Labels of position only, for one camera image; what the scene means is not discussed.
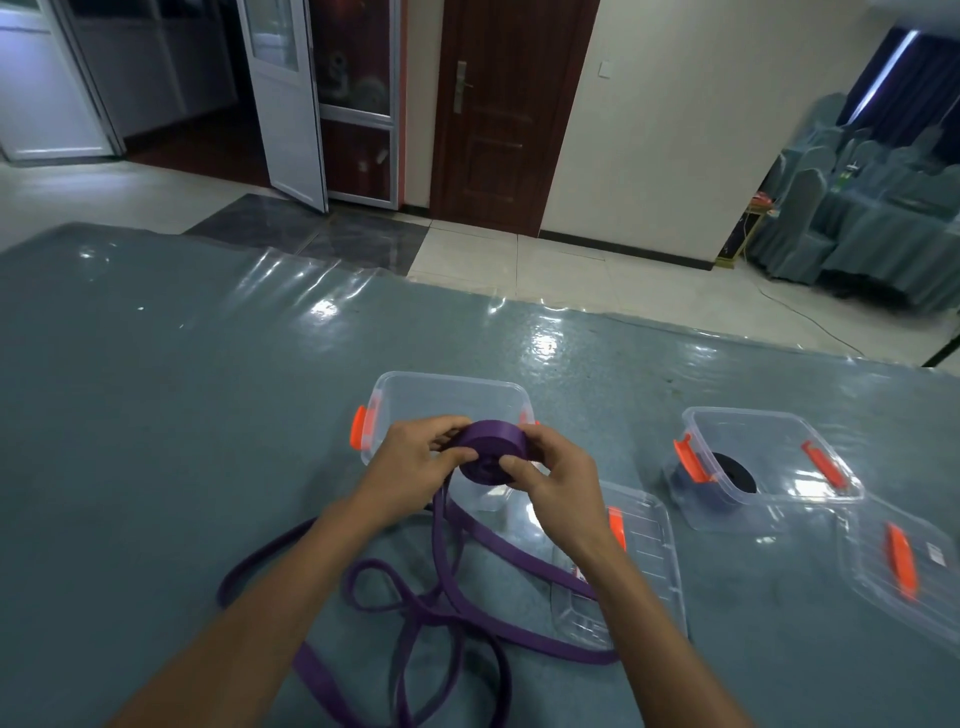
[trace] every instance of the red object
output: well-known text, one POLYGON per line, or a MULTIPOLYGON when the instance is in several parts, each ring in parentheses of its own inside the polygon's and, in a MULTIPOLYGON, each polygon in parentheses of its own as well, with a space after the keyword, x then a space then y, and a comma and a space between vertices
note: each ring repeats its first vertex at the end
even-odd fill
POLYGON ((836 490, 843 491, 847 489, 847 478, 836 467, 836 464, 827 457, 827 454, 819 448, 815 448, 810 440, 807 440, 801 446, 806 456, 810 458, 817 470, 824 474, 827 482, 836 490))
POLYGON ((361 404, 353 415, 353 425, 350 427, 350 446, 353 449, 363 448, 363 423, 367 419, 367 408, 361 404))
POLYGON ((887 523, 887 548, 890 568, 897 577, 900 593, 916 601, 920 584, 917 579, 917 567, 913 563, 913 550, 903 529, 892 523, 887 523))
POLYGON ((693 451, 693 448, 690 446, 690 433, 686 433, 686 437, 682 440, 674 440, 673 448, 677 451, 677 455, 680 457, 680 462, 684 464, 687 474, 693 478, 695 483, 709 483, 710 476, 707 475, 707 471, 704 470, 703 463, 700 462, 700 458, 697 457, 697 453, 693 451))
POLYGON ((626 551, 627 550, 627 534, 623 529, 623 511, 619 508, 608 508, 607 512, 610 514, 610 530, 613 532, 614 538, 620 544, 620 547, 626 551))

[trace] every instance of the electrical cable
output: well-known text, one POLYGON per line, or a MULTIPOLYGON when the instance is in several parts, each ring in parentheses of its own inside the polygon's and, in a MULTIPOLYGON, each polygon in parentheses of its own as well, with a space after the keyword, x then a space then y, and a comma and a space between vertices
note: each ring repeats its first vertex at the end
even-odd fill
POLYGON ((758 291, 760 292, 760 295, 762 295, 764 298, 770 299, 771 301, 773 301, 773 302, 775 302, 775 303, 779 303, 781 306, 783 306, 784 308, 790 309, 791 311, 793 311, 793 312, 794 312, 795 314, 797 314, 798 316, 803 316, 803 317, 804 317, 805 319, 807 319, 811 324, 813 324, 816 328, 818 328, 820 331, 822 331, 823 333, 825 333, 827 336, 829 336, 829 337, 830 337, 831 339, 833 339, 834 341, 839 341, 839 342, 840 342, 841 344, 843 344, 845 347, 848 347, 849 349, 853 349, 855 352, 857 352, 858 354, 860 354, 860 356, 866 357, 867 354, 865 354, 864 352, 862 352, 860 349, 858 349, 857 347, 855 347, 853 344, 849 344, 848 342, 844 341, 844 340, 841 339, 839 336, 834 336, 832 333, 830 333, 830 332, 827 331, 825 328, 823 328, 822 326, 820 326, 819 323, 817 323, 816 321, 814 321, 813 319, 811 319, 811 318, 810 318, 809 316, 807 316, 805 313, 801 313, 800 311, 798 311, 796 308, 792 307, 792 306, 789 305, 788 303, 784 303, 784 302, 781 301, 780 299, 775 299, 773 296, 768 295, 768 294, 767 294, 762 288, 760 288, 760 286, 757 285, 756 283, 754 283, 754 286, 756 286, 756 290, 758 290, 758 291))

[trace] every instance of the white floor tile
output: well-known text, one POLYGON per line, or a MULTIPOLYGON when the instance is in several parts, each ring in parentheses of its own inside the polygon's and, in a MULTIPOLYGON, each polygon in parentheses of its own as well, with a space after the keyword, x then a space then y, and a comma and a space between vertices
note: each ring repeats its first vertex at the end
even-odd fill
POLYGON ((49 167, 0 163, 0 250, 70 222, 184 232, 248 192, 275 194, 127 161, 49 167))
POLYGON ((442 288, 453 288, 468 293, 479 293, 493 298, 511 299, 515 293, 515 287, 512 285, 488 285, 476 280, 455 279, 450 276, 438 276, 435 273, 422 273, 420 271, 410 271, 407 274, 407 280, 414 283, 439 285, 442 288))
POLYGON ((406 212, 395 212, 391 219, 397 220, 399 223, 413 223, 414 225, 423 225, 425 228, 429 228, 430 224, 433 222, 429 217, 419 217, 418 215, 408 215, 406 212))
POLYGON ((462 223, 450 223, 446 220, 434 220, 430 224, 431 228, 442 231, 460 232, 464 235, 476 235, 477 237, 488 237, 491 240, 509 240, 516 243, 515 232, 494 231, 489 228, 477 228, 473 225, 463 225, 462 223))
POLYGON ((745 263, 728 273, 759 288, 779 302, 777 305, 790 306, 809 316, 872 359, 923 364, 960 328, 960 317, 953 311, 928 315, 893 313, 868 303, 841 300, 817 288, 768 280, 745 263))
POLYGON ((410 270, 514 291, 516 237, 495 240, 431 227, 410 270))
POLYGON ((615 311, 617 299, 603 260, 548 250, 539 240, 518 242, 516 292, 525 301, 615 311))
POLYGON ((604 259, 604 252, 593 250, 592 248, 584 248, 580 245, 570 245, 568 243, 558 243, 556 240, 544 240, 540 237, 528 237, 527 235, 521 235, 519 237, 520 241, 526 241, 527 245, 531 248, 540 248, 546 251, 556 251, 557 253, 567 253, 569 255, 579 255, 581 257, 592 257, 597 260, 604 259))
POLYGON ((620 310, 654 321, 837 354, 854 354, 815 324, 764 299, 731 271, 698 271, 608 254, 620 310))

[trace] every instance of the clear plastic storage box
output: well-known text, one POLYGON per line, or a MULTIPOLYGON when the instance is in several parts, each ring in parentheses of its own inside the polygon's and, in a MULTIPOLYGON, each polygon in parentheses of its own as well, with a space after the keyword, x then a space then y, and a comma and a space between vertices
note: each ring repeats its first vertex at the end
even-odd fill
POLYGON ((778 532, 798 509, 864 498, 847 464, 796 415, 691 407, 684 426, 664 476, 693 528, 778 532))
MULTIPOLYGON (((474 422, 503 420, 515 425, 534 422, 534 409, 523 387, 506 381, 468 376, 388 372, 377 380, 367 406, 357 409, 350 443, 369 463, 387 429, 398 420, 438 415, 466 415, 474 422)), ((465 510, 497 511, 512 490, 470 482, 459 470, 450 479, 450 495, 465 510)))
POLYGON ((874 497, 841 513, 838 522, 840 566, 853 589, 960 650, 960 562, 950 536, 874 497))
MULTIPOLYGON (((666 507, 643 491, 606 482, 601 482, 600 487, 614 535, 662 600, 677 628, 686 635, 684 590, 666 507)), ((556 546, 553 564, 579 575, 570 558, 556 546)), ((613 648, 600 606, 592 599, 552 584, 550 608, 554 626, 566 639, 597 649, 613 648)))

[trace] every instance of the dark floor tile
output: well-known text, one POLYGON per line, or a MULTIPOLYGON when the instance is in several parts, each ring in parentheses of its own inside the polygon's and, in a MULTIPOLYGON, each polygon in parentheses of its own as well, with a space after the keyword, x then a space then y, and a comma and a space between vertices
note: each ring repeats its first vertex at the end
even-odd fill
POLYGON ((294 254, 327 225, 327 219, 320 212, 291 200, 248 194, 210 215, 186 234, 294 254))
POLYGON ((386 268, 406 276, 428 230, 423 225, 338 209, 300 254, 341 259, 361 268, 386 268))

